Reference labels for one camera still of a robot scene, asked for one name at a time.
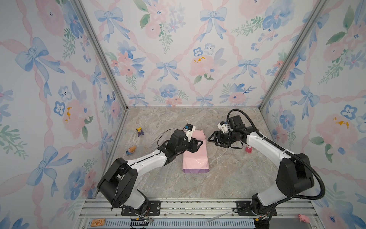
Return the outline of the purple pink wrapping paper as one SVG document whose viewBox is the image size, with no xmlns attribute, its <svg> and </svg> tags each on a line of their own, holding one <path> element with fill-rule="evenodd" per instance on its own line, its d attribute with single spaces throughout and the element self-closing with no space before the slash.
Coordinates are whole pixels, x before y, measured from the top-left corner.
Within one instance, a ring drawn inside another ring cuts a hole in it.
<svg viewBox="0 0 366 229">
<path fill-rule="evenodd" d="M 184 152 L 183 172 L 187 174 L 208 173 L 210 169 L 206 147 L 207 140 L 203 130 L 195 130 L 193 132 L 193 138 L 203 141 L 203 144 L 195 153 L 189 151 Z"/>
</svg>

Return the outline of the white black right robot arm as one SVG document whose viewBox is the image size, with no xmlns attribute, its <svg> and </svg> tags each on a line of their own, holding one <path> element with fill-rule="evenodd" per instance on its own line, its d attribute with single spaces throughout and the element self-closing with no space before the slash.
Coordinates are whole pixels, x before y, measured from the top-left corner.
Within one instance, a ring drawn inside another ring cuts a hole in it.
<svg viewBox="0 0 366 229">
<path fill-rule="evenodd" d="M 270 159 L 278 168 L 275 183 L 265 191 L 252 196 L 251 211 L 261 215 L 275 204 L 286 202 L 315 184 L 313 173 L 309 169 L 309 158 L 304 154 L 290 155 L 290 151 L 280 148 L 270 139 L 255 131 L 215 131 L 209 138 L 216 146 L 231 148 L 235 142 L 246 144 L 258 150 Z"/>
</svg>

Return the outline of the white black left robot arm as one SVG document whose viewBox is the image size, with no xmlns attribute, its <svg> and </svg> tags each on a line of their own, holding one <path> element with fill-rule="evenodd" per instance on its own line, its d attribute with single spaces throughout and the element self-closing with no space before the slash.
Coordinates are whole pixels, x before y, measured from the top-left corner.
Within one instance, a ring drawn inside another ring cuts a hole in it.
<svg viewBox="0 0 366 229">
<path fill-rule="evenodd" d="M 203 143 L 193 138 L 190 132 L 175 129 L 170 139 L 152 153 L 133 160 L 116 159 L 97 189 L 108 200 L 111 209 L 130 207 L 135 212 L 144 213 L 149 199 L 135 188 L 136 180 L 153 169 L 168 165 L 186 151 L 197 152 Z"/>
</svg>

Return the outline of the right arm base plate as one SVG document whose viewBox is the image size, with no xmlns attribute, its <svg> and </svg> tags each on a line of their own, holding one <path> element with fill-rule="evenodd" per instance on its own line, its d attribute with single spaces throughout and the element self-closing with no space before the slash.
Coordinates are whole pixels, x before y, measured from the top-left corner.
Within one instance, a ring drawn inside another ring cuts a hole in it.
<svg viewBox="0 0 366 229">
<path fill-rule="evenodd" d="M 272 205 L 262 206 L 260 203 L 251 200 L 239 200 L 235 202 L 236 206 L 233 208 L 233 212 L 239 216 L 253 216 L 253 217 L 264 217 L 264 216 L 277 216 L 276 209 L 272 210 Z"/>
</svg>

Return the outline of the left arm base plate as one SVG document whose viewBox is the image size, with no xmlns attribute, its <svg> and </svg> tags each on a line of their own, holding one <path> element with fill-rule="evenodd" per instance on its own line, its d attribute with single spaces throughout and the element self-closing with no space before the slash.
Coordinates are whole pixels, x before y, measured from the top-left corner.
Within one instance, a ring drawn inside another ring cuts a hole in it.
<svg viewBox="0 0 366 229">
<path fill-rule="evenodd" d="M 147 200 L 138 209 L 134 209 L 130 206 L 123 206 L 121 216 L 160 216 L 161 201 L 159 200 Z"/>
</svg>

